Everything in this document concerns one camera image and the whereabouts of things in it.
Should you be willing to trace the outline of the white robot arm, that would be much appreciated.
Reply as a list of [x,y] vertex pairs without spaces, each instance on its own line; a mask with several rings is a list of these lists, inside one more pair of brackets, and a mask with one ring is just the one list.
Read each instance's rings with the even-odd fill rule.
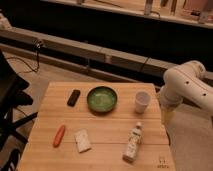
[[158,92],[161,122],[166,125],[173,110],[186,98],[204,110],[213,119],[213,87],[203,82],[206,69],[196,60],[185,62],[164,72],[164,85]]

